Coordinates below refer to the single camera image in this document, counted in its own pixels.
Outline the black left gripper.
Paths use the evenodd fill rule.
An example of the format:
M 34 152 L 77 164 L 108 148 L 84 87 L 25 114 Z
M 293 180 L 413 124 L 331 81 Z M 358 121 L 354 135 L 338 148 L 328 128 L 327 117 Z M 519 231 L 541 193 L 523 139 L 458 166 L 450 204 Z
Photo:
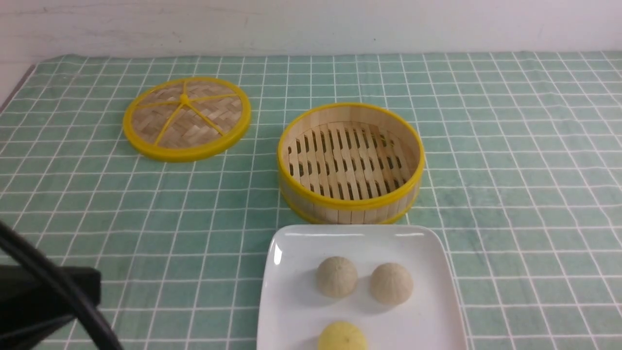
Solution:
M 102 273 L 87 266 L 58 266 L 84 293 L 91 308 L 102 301 Z M 76 304 L 18 265 L 0 268 L 0 348 L 33 350 L 44 339 L 77 319 Z M 103 316 L 87 321 L 89 337 L 103 348 Z

